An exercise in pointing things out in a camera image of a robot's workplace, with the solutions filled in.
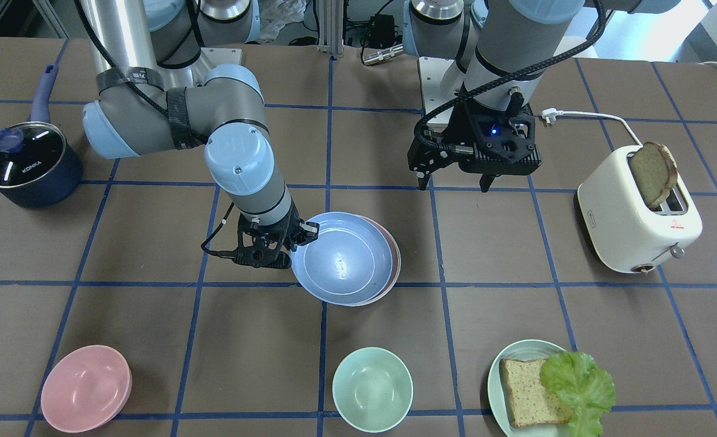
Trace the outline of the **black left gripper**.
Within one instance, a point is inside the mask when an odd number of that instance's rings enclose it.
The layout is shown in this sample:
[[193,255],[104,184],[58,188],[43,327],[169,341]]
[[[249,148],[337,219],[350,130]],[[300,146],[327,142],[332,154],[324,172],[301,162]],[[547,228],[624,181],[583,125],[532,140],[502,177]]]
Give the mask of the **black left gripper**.
[[511,117],[469,100],[453,108],[443,132],[424,127],[406,161],[409,170],[417,172],[420,191],[427,189],[432,172],[456,164],[461,171],[482,174],[480,191],[486,193],[497,176],[528,176],[542,165],[535,130],[528,103]]

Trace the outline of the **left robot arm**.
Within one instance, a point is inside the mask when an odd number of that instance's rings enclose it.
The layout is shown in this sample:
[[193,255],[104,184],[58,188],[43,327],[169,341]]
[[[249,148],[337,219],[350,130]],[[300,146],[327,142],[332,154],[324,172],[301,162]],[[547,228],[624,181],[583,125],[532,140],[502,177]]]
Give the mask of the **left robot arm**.
[[675,1],[406,1],[405,52],[451,59],[463,75],[453,96],[414,126],[406,161],[419,190],[449,165],[495,178],[541,166],[531,96],[547,67],[602,36],[609,11],[660,14]]

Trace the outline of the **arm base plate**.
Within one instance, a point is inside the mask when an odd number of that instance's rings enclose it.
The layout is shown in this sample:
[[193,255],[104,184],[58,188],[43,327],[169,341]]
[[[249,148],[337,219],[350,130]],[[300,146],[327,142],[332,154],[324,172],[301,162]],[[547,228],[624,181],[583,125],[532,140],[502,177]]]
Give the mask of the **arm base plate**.
[[425,115],[458,96],[466,72],[454,59],[419,58],[420,91]]
[[203,47],[198,62],[209,70],[220,64],[241,64],[242,57],[241,48]]

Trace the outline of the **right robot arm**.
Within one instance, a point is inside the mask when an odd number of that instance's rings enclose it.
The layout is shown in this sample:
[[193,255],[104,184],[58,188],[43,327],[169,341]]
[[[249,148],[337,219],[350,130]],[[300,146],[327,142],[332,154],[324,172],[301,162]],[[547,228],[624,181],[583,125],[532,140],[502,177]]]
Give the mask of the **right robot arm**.
[[256,1],[76,1],[95,47],[99,97],[83,127],[101,157],[140,157],[204,146],[212,179],[240,212],[238,246],[206,254],[286,270],[289,253],[317,239],[279,171],[254,74],[208,52],[248,42],[261,25]]

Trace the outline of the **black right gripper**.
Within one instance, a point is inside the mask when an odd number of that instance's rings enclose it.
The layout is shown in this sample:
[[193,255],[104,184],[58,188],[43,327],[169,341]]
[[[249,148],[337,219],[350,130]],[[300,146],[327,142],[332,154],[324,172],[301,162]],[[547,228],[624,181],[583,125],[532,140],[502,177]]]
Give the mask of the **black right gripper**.
[[319,229],[317,222],[304,222],[295,206],[289,208],[281,220],[267,226],[240,216],[238,246],[232,259],[241,266],[289,269],[289,252],[317,240]]

